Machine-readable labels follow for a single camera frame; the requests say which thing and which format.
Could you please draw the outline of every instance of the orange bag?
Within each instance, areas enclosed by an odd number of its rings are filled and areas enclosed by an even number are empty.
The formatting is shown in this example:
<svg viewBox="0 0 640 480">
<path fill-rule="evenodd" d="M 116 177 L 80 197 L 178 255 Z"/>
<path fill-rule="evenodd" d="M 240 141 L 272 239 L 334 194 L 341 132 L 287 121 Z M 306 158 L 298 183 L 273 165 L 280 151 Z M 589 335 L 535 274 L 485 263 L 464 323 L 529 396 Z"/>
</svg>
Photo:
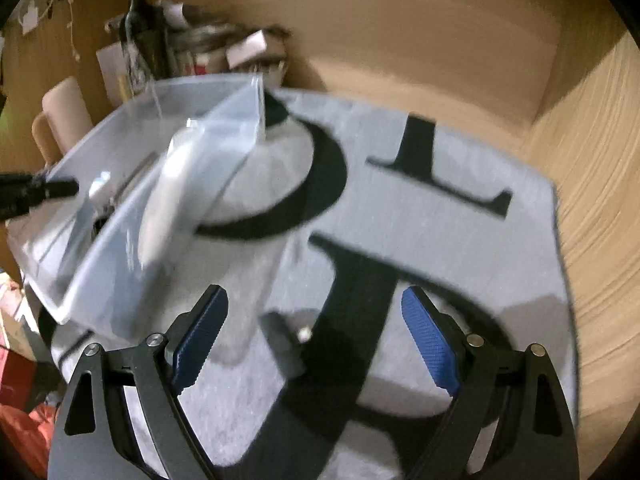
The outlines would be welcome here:
<svg viewBox="0 0 640 480">
<path fill-rule="evenodd" d="M 47 477 L 57 408 L 40 404 L 31 413 L 0 405 L 0 430 L 39 478 Z"/>
</svg>

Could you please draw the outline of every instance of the blue gripper pad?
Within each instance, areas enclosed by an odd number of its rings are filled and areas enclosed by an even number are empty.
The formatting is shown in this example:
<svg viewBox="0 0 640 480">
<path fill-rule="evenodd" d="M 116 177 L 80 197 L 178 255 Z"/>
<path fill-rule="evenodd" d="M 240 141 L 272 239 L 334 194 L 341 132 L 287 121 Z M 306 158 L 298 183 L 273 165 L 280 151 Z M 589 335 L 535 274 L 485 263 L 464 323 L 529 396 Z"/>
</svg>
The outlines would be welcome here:
<svg viewBox="0 0 640 480">
<path fill-rule="evenodd" d="M 175 395 L 194 385 L 227 314 L 226 291 L 218 286 L 210 286 L 190 313 L 180 314 L 186 317 L 179 321 L 184 328 L 179 325 L 178 328 L 184 330 L 184 336 L 176 346 L 172 359 L 174 373 L 171 385 Z"/>
<path fill-rule="evenodd" d="M 431 319 L 415 292 L 408 288 L 402 294 L 402 317 L 420 351 L 424 364 L 436 386 L 451 397 L 460 389 L 456 355 L 438 325 Z"/>
</svg>

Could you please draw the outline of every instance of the clutter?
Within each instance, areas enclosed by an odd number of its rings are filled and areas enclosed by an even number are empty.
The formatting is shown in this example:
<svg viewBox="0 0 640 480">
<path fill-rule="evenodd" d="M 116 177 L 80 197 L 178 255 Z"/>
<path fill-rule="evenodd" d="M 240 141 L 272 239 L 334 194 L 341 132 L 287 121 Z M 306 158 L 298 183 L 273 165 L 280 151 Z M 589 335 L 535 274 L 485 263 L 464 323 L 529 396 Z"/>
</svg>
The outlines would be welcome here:
<svg viewBox="0 0 640 480">
<path fill-rule="evenodd" d="M 259 30 L 226 51 L 226 60 L 230 69 L 251 62 L 281 61 L 286 57 L 282 39 L 265 30 Z"/>
<path fill-rule="evenodd" d="M 262 73 L 278 88 L 289 66 L 279 25 L 249 28 L 201 7 L 171 0 L 129 0 L 127 14 L 107 20 L 104 30 L 120 43 L 97 52 L 110 102 L 119 106 L 151 81 L 225 72 Z"/>
<path fill-rule="evenodd" d="M 0 312 L 4 312 L 9 316 L 15 316 L 20 307 L 22 300 L 22 292 L 20 285 L 6 273 L 0 274 Z"/>
<path fill-rule="evenodd" d="M 42 110 L 63 154 L 94 127 L 74 77 L 67 77 L 44 94 Z"/>
<path fill-rule="evenodd" d="M 4 310 L 0 310 L 0 345 L 31 362 L 36 362 L 36 355 L 31 348 L 26 330 L 13 316 L 10 316 Z"/>
<path fill-rule="evenodd" d="M 170 75 L 166 25 L 161 8 L 146 0 L 129 1 L 129 12 L 124 17 L 123 53 L 132 92 L 139 94 L 150 81 L 166 79 Z"/>
</svg>

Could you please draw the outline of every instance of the metal screw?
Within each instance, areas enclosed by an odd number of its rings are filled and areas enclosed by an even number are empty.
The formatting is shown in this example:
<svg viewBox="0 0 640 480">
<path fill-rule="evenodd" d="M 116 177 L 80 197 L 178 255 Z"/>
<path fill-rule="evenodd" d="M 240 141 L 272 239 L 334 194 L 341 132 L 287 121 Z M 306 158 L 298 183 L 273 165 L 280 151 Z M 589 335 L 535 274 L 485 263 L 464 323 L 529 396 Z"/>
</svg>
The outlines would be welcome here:
<svg viewBox="0 0 640 480">
<path fill-rule="evenodd" d="M 98 345 L 98 343 L 91 343 L 84 349 L 84 355 L 96 355 L 99 349 L 100 345 Z"/>
<path fill-rule="evenodd" d="M 308 343 L 311 339 L 313 333 L 311 332 L 311 327 L 303 326 L 300 330 L 298 330 L 298 341 L 301 343 Z"/>
<path fill-rule="evenodd" d="M 533 345 L 531 345 L 531 353 L 538 357 L 544 357 L 546 355 L 546 349 L 541 344 L 533 343 Z"/>
<path fill-rule="evenodd" d="M 146 338 L 146 344 L 151 347 L 160 345 L 162 341 L 164 341 L 162 334 L 152 334 Z"/>
<path fill-rule="evenodd" d="M 484 344 L 484 339 L 478 334 L 469 334 L 466 336 L 466 342 L 475 348 L 480 348 Z"/>
</svg>

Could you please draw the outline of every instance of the dark glass bottle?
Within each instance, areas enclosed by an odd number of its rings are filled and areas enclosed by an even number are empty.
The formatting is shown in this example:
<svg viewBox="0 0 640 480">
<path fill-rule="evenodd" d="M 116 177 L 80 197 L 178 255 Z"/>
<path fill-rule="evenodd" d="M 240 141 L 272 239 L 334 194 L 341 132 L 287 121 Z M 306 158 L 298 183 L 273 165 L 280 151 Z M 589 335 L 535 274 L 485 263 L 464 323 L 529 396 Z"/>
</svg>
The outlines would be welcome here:
<svg viewBox="0 0 640 480">
<path fill-rule="evenodd" d="M 139 93 L 148 80 L 169 77 L 166 26 L 160 9 L 146 0 L 129 1 L 129 12 L 124 19 L 129 76 L 132 90 Z"/>
</svg>

